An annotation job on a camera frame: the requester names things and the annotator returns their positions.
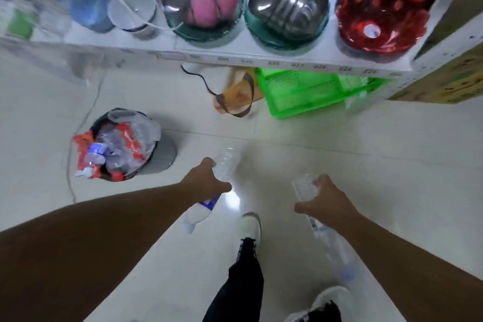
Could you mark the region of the red flower-shaped bowl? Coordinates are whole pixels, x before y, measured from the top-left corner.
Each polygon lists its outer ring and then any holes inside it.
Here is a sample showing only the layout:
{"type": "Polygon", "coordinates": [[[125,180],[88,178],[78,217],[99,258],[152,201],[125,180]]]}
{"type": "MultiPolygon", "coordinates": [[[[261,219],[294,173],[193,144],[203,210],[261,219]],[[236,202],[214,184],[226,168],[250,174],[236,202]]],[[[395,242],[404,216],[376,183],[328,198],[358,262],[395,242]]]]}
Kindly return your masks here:
{"type": "Polygon", "coordinates": [[[337,42],[348,56],[388,63],[426,33],[424,0],[337,0],[337,42]]]}

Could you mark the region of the clear plastic bottle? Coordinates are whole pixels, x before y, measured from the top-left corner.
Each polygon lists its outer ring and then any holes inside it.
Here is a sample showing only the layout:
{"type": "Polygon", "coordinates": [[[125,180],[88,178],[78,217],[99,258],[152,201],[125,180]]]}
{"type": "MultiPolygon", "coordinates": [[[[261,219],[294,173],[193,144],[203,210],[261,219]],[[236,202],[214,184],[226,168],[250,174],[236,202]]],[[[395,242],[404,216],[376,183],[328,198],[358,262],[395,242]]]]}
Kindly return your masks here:
{"type": "MultiPolygon", "coordinates": [[[[308,202],[319,193],[314,174],[304,174],[292,181],[299,202],[308,202]]],[[[345,282],[355,279],[357,255],[350,244],[335,230],[323,225],[312,216],[307,215],[315,238],[320,241],[325,255],[332,266],[335,276],[345,282]]]]}

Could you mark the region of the person's left forearm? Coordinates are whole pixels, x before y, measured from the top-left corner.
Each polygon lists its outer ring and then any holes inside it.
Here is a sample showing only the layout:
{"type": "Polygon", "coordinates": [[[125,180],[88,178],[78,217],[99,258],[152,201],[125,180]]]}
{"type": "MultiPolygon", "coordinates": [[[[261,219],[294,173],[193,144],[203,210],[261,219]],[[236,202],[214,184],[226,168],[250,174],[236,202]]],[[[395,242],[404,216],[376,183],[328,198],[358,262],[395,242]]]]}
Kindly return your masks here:
{"type": "Polygon", "coordinates": [[[0,322],[83,322],[192,204],[192,186],[179,183],[0,232],[0,322]]]}

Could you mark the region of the person's white shoe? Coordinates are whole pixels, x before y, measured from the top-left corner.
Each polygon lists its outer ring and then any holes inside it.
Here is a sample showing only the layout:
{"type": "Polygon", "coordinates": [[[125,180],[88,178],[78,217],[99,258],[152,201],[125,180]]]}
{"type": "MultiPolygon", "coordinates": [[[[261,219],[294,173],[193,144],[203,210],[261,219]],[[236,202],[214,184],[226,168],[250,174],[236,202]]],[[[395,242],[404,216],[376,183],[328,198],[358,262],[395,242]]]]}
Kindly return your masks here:
{"type": "Polygon", "coordinates": [[[240,253],[245,246],[257,258],[257,251],[262,236],[260,217],[255,212],[248,212],[242,215],[238,222],[238,239],[240,253]]]}
{"type": "Polygon", "coordinates": [[[284,322],[305,322],[306,315],[313,309],[322,307],[325,303],[333,301],[337,304],[342,322],[354,322],[353,297],[351,292],[343,286],[333,286],[323,290],[306,310],[295,312],[286,317],[284,322]]]}

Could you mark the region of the blue cup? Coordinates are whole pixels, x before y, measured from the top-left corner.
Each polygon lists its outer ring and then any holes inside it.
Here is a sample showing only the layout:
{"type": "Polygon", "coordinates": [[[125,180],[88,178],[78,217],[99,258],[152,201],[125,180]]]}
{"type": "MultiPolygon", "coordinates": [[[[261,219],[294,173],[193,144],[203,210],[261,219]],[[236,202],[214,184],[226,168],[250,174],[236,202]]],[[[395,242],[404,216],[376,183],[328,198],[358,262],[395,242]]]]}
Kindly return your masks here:
{"type": "Polygon", "coordinates": [[[108,16],[109,0],[70,0],[69,11],[79,25],[96,33],[107,33],[115,28],[108,16]]]}

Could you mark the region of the person's right hand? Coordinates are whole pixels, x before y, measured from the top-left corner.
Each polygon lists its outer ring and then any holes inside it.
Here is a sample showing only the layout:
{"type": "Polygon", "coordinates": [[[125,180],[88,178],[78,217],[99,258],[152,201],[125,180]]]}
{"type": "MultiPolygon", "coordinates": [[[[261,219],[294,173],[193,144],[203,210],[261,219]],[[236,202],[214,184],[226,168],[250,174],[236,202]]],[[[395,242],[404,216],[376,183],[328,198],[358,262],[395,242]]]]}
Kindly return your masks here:
{"type": "Polygon", "coordinates": [[[320,175],[314,183],[318,194],[312,200],[321,204],[321,212],[319,216],[311,217],[338,233],[344,233],[355,227],[363,219],[363,216],[346,194],[333,183],[329,175],[320,175]]]}

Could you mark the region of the person's right leg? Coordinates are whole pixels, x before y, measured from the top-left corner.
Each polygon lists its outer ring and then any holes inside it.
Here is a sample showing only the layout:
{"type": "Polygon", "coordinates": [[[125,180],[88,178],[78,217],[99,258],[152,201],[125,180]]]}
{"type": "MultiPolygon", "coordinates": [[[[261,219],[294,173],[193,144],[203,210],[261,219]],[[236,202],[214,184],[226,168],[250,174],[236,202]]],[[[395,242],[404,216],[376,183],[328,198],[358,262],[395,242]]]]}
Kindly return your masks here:
{"type": "Polygon", "coordinates": [[[341,312],[333,301],[308,312],[305,322],[342,322],[341,312]]]}

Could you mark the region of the green packet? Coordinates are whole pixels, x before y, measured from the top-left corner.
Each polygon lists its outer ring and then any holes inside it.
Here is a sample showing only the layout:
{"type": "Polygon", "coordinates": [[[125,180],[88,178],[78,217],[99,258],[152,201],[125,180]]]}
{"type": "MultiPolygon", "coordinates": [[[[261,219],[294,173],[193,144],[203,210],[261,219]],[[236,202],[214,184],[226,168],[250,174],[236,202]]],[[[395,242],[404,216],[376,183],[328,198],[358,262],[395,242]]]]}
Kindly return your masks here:
{"type": "Polygon", "coordinates": [[[30,40],[37,25],[37,15],[14,8],[12,16],[7,19],[5,35],[7,37],[30,40]]]}

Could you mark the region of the white bowl with dark rim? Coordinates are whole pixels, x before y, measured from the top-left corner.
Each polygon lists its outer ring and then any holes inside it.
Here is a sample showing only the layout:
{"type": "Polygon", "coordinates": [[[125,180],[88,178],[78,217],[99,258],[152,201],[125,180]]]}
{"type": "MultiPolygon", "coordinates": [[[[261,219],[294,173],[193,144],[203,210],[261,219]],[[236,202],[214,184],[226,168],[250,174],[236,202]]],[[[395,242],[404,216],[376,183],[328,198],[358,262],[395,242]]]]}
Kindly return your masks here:
{"type": "Polygon", "coordinates": [[[112,24],[139,39],[158,31],[154,26],[157,12],[157,0],[109,0],[107,5],[112,24]]]}

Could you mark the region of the cardboard box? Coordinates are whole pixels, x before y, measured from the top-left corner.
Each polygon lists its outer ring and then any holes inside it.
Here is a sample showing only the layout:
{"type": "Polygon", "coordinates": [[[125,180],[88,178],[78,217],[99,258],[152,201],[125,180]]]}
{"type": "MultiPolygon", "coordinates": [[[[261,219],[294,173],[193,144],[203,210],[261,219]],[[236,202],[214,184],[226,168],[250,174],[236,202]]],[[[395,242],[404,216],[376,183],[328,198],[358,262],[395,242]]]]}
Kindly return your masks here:
{"type": "Polygon", "coordinates": [[[456,105],[483,95],[483,43],[390,97],[392,101],[456,105]]]}

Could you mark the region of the discarded bottle with blue label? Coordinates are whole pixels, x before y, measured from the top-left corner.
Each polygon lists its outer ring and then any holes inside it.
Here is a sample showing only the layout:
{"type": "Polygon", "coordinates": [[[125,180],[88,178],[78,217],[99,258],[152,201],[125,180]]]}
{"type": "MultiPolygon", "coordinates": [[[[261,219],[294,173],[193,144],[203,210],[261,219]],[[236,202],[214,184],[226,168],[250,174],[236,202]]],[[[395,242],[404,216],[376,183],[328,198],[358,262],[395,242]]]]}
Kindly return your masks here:
{"type": "Polygon", "coordinates": [[[102,142],[94,142],[84,156],[86,166],[102,166],[106,163],[108,145],[102,142]]]}

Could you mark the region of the person's left leg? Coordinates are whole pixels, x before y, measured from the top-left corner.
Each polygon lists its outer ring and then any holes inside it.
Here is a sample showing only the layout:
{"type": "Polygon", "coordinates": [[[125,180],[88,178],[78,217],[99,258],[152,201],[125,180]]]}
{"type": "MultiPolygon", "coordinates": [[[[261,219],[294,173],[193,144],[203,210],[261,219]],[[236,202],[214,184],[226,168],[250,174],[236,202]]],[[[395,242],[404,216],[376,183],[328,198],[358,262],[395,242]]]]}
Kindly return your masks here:
{"type": "Polygon", "coordinates": [[[253,238],[241,240],[228,279],[208,307],[202,322],[259,322],[264,278],[253,238]]]}

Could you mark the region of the red snack wrapper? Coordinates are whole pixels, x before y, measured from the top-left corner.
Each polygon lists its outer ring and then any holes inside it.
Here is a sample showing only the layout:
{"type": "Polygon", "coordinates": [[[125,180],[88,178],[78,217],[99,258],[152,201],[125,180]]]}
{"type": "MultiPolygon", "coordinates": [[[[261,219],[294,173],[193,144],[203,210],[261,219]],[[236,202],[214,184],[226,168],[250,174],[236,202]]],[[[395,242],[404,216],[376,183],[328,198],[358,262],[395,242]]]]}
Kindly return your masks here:
{"type": "Polygon", "coordinates": [[[104,179],[122,182],[134,176],[149,159],[149,152],[136,139],[129,123],[108,123],[101,126],[97,135],[92,130],[73,138],[78,148],[76,177],[104,179]],[[86,166],[84,156],[94,142],[108,145],[106,163],[102,166],[86,166]]]}

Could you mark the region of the stack of steel bowls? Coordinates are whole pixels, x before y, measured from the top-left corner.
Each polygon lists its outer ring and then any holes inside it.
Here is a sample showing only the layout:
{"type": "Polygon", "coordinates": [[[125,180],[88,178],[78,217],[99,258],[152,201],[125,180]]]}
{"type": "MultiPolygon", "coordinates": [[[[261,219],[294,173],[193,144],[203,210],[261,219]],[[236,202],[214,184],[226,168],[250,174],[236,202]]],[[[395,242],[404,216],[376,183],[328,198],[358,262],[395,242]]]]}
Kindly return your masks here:
{"type": "Polygon", "coordinates": [[[309,39],[325,27],[329,0],[248,0],[249,12],[289,39],[309,39]]]}

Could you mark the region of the clear bottle with blue label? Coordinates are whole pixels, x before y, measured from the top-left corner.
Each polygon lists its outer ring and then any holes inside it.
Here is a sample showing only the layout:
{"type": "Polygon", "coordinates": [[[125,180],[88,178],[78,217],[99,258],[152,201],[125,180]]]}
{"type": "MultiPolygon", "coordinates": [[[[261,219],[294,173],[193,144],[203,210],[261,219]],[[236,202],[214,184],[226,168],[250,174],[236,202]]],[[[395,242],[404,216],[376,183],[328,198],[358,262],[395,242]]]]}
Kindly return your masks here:
{"type": "MultiPolygon", "coordinates": [[[[222,182],[229,182],[236,171],[240,159],[241,154],[236,149],[227,148],[214,159],[213,173],[215,178],[222,182]]],[[[184,213],[182,220],[187,234],[192,234],[195,227],[211,215],[221,196],[221,194],[218,194],[208,201],[196,203],[184,213]]]]}

